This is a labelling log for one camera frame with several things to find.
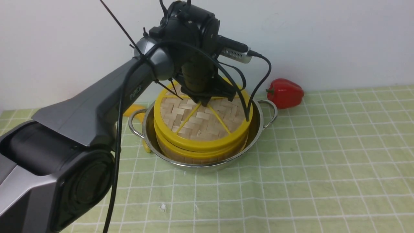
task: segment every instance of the yellow steamer rim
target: yellow steamer rim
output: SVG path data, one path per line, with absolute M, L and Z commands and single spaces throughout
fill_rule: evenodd
M 244 116 L 240 98 L 232 102 L 213 97 L 207 107 L 194 103 L 174 82 L 179 99 L 162 90 L 154 103 L 154 128 L 160 148 L 172 159 L 209 163 L 243 150 L 250 121 Z M 248 103 L 249 96 L 241 91 Z

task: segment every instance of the black cable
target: black cable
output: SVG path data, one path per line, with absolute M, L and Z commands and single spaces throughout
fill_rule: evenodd
M 165 21 L 163 23 L 163 27 L 165 27 L 170 19 L 170 16 L 168 15 L 167 8 L 165 7 L 162 0 L 159 0 L 159 4 L 161 5 L 162 12 L 164 13 Z
M 261 58 L 261 59 L 265 60 L 265 61 L 267 62 L 267 64 L 269 65 L 269 69 L 267 70 L 266 75 L 265 75 L 265 76 L 263 77 L 263 79 L 262 79 L 262 80 L 258 83 L 258 85 L 254 88 L 254 90 L 253 90 L 252 94 L 250 95 L 249 104 L 248 104 L 248 107 L 247 107 L 248 111 L 250 112 L 250 106 L 251 106 L 251 104 L 252 104 L 252 102 L 253 102 L 253 97 L 255 96 L 255 94 L 256 94 L 256 92 L 258 91 L 258 89 L 260 88 L 260 86 L 261 86 L 261 85 L 265 82 L 265 80 L 269 77 L 270 72 L 272 71 L 272 63 L 271 63 L 271 62 L 270 62 L 270 61 L 269 61 L 266 57 L 264 57 L 262 54 L 257 53 L 257 52 L 252 51 L 252 50 L 248 51 L 247 55 L 250 55 L 250 56 L 254 56 L 254 57 Z
M 122 117 L 123 117 L 123 99 L 125 89 L 129 80 L 129 77 L 145 62 L 145 59 L 140 58 L 135 64 L 131 66 L 128 70 L 125 79 L 122 83 L 121 91 L 120 91 L 120 101 L 119 101 L 119 113 L 118 113 L 118 123 L 116 129 L 116 145 L 115 145 L 115 167 L 114 167 L 114 176 L 113 176 L 113 183 L 112 183 L 112 190 L 111 190 L 111 198 L 109 200 L 108 212 L 106 214 L 105 225 L 103 226 L 103 233 L 107 233 L 109 229 L 109 224 L 111 223 L 111 217 L 113 212 L 113 207 L 115 205 L 115 197 L 116 197 L 116 188 L 118 185 L 118 174 L 119 174 L 119 161 L 120 161 L 120 154 L 121 154 L 121 136 L 122 136 Z
M 237 73 L 240 75 L 241 82 L 243 83 L 243 86 L 240 89 L 240 91 L 244 90 L 246 88 L 247 83 L 246 83 L 246 77 L 244 77 L 243 72 L 241 72 L 241 70 L 239 68 L 235 67 L 235 66 L 231 66 L 231 65 L 228 65 L 228 64 L 222 63 L 222 62 L 219 62 L 219 63 L 222 64 L 222 65 L 228 66 L 230 68 L 233 68 L 235 71 L 237 71 Z
M 218 60 L 214 59 L 208 53 L 206 53 L 203 50 L 195 47 L 194 45 L 191 45 L 191 44 L 188 44 L 188 43 L 184 43 L 184 42 L 181 42 L 181 41 L 161 41 L 160 43 L 156 44 L 155 46 L 157 46 L 157 45 L 164 46 L 164 45 L 170 45 L 170 44 L 182 45 L 182 46 L 185 46 L 187 48 L 191 48 L 192 50 L 195 50 L 196 52 L 201 53 L 206 58 L 208 58 L 221 72 L 223 72 L 224 76 L 227 77 L 227 79 L 230 81 L 230 83 L 235 88 L 237 94 L 239 95 L 240 100 L 241 100 L 241 105 L 242 105 L 243 110 L 244 110 L 244 113 L 245 113 L 246 121 L 249 121 L 250 115 L 249 115 L 249 111 L 248 111 L 247 106 L 246 106 L 246 102 L 244 100 L 244 96 L 241 94 L 240 89 L 237 87 L 237 84 L 231 78 L 230 74 L 220 65 L 220 63 L 219 63 Z
M 168 79 L 168 81 L 170 81 L 171 82 L 171 85 L 173 86 L 173 88 L 174 88 L 174 91 L 176 92 L 176 96 L 178 96 L 178 94 L 177 94 L 177 90 L 176 90 L 176 87 L 175 87 L 175 85 L 174 85 L 174 82 L 173 82 L 173 78 L 169 78 Z
M 138 48 L 138 46 L 135 44 L 134 40 L 132 40 L 132 38 L 129 36 L 129 34 L 125 30 L 125 28 L 121 25 L 121 23 L 118 21 L 118 19 L 115 17 L 115 15 L 112 14 L 112 11 L 106 6 L 106 4 L 104 3 L 104 1 L 103 0 L 100 0 L 100 1 L 101 1 L 102 5 L 106 8 L 106 10 L 108 11 L 108 13 L 115 20 L 115 22 L 118 24 L 118 26 L 122 29 L 122 31 L 128 37 L 128 39 L 132 42 L 132 44 L 134 45 L 134 47 L 136 48 L 136 50 L 138 50 L 138 53 L 142 56 L 143 55 L 142 52 L 140 51 L 140 49 Z
M 166 87 L 164 84 L 160 83 L 158 79 L 155 79 L 154 82 L 156 84 L 159 84 L 160 86 L 162 86 L 164 89 L 166 89 L 167 91 L 169 91 L 171 94 L 175 95 L 176 97 L 180 98 L 181 100 L 183 100 L 179 95 L 177 95 L 177 93 L 174 93 L 172 90 L 170 90 L 168 87 Z

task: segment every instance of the pot handle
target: pot handle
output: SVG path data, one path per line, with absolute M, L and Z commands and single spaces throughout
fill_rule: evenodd
M 272 101 L 270 101 L 270 100 L 258 100 L 258 103 L 259 104 L 268 104 L 268 105 L 270 105 L 272 108 L 273 108 L 273 117 L 272 117 L 272 119 L 270 119 L 270 121 L 267 123 L 267 124 L 265 124 L 264 126 L 263 126 L 263 129 L 265 129 L 265 128 L 267 128 L 271 123 L 273 123 L 274 122 L 274 120 L 276 120 L 276 118 L 277 118 L 277 107 L 276 107 L 276 105 L 272 102 Z
M 128 127 L 130 128 L 131 132 L 132 132 L 133 134 L 137 135 L 138 137 L 142 138 L 142 139 L 144 139 L 144 135 L 143 135 L 142 133 L 138 132 L 138 131 L 134 128 L 134 125 L 132 124 L 132 120 L 135 118 L 135 116 L 136 116 L 136 115 L 138 115 L 138 114 L 140 114 L 140 113 L 144 113 L 144 112 L 146 112 L 146 111 L 147 111 L 147 109 L 140 109 L 140 110 L 137 110 L 137 111 L 133 112 L 133 113 L 131 114 L 131 116 L 129 117 L 129 119 L 128 119 Z

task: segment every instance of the black antenna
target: black antenna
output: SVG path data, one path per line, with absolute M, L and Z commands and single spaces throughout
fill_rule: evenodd
M 183 100 L 178 94 L 177 91 L 174 93 L 172 90 L 170 90 L 168 87 L 166 87 L 164 84 L 160 83 L 158 79 L 154 80 L 154 83 L 156 84 L 160 84 L 160 86 L 162 86 L 164 89 L 166 89 L 167 91 L 171 92 L 171 94 L 175 95 L 176 97 L 180 98 L 181 100 Z
M 102 5 L 106 8 L 106 10 L 108 11 L 108 13 L 112 16 L 112 18 L 116 21 L 116 23 L 118 24 L 118 26 L 122 29 L 122 31 L 124 31 L 125 35 L 132 42 L 132 44 L 134 45 L 135 49 L 138 50 L 138 53 L 140 54 L 140 56 L 144 56 L 142 54 L 141 50 L 136 45 L 136 43 L 134 42 L 134 40 L 129 36 L 129 34 L 125 30 L 125 28 L 121 25 L 121 23 L 118 21 L 118 19 L 115 17 L 115 15 L 112 14 L 112 11 L 106 6 L 106 4 L 102 0 L 100 0 L 100 1 L 101 1 Z
M 173 78 L 169 78 L 169 79 L 168 79 L 168 81 L 170 81 L 170 82 L 171 82 L 171 85 L 173 86 L 174 91 L 176 92 L 176 95 L 177 95 L 177 90 L 176 90 L 176 87 L 174 86 Z

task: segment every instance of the stainless steel pot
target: stainless steel pot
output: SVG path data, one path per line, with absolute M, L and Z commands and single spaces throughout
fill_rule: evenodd
M 271 120 L 264 124 L 263 122 L 263 111 L 259 106 L 259 103 L 268 104 L 272 107 L 273 110 L 273 117 Z M 229 166 L 232 162 L 236 161 L 237 158 L 241 157 L 246 151 L 248 151 L 259 139 L 262 130 L 267 128 L 276 118 L 277 118 L 277 107 L 276 105 L 269 101 L 269 100 L 254 100 L 253 104 L 253 117 L 251 119 L 251 123 L 249 126 L 249 135 L 247 138 L 246 147 L 243 151 L 239 152 L 238 154 L 220 162 L 209 163 L 209 164 L 188 164 L 188 163 L 181 163 L 174 161 L 168 157 L 166 157 L 160 150 L 155 129 L 154 129 L 154 103 L 148 109 L 140 109 L 135 111 L 128 119 L 128 126 L 131 129 L 132 133 L 137 135 L 138 137 L 145 140 L 151 151 L 154 152 L 158 157 L 161 159 L 170 162 L 171 164 L 177 166 L 178 168 L 186 171 L 197 171 L 197 172 L 204 172 L 204 171 L 215 171 L 223 169 Z M 132 121 L 134 117 L 139 114 L 145 112 L 144 121 L 142 122 L 142 133 L 138 132 L 133 124 Z

